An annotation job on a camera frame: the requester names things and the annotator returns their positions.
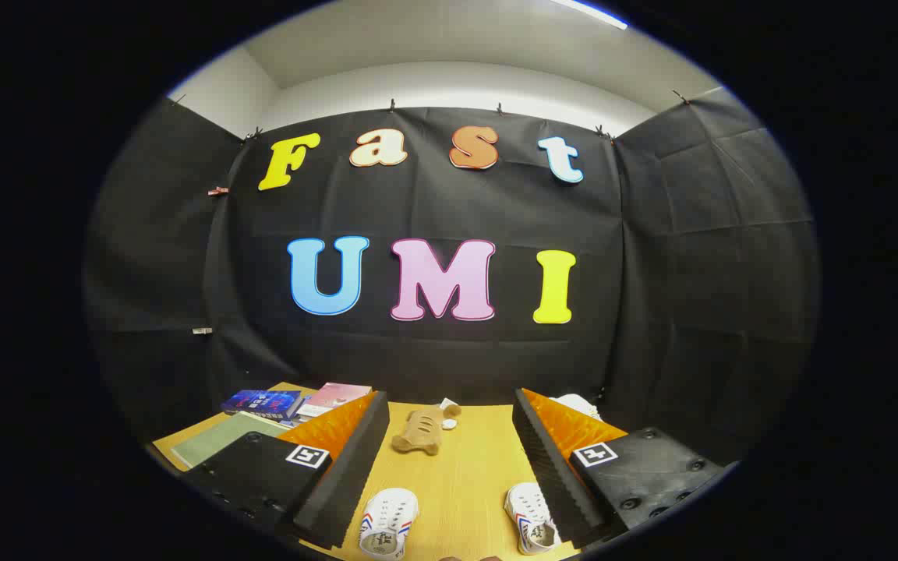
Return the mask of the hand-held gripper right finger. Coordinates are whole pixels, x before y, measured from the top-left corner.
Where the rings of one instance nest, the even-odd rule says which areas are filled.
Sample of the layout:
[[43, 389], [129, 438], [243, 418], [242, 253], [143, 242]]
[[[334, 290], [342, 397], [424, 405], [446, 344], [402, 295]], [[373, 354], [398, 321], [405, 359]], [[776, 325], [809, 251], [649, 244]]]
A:
[[617, 429], [526, 388], [512, 420], [560, 536], [578, 549], [655, 526], [733, 470], [662, 429]]

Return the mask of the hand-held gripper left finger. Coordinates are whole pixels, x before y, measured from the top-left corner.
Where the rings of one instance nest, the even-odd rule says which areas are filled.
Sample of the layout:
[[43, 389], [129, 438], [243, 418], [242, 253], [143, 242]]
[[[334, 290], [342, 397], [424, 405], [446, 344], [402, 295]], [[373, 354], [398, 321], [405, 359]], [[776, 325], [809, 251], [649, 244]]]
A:
[[389, 420], [387, 394], [373, 391], [280, 436], [246, 431], [182, 479], [265, 536], [340, 547]]

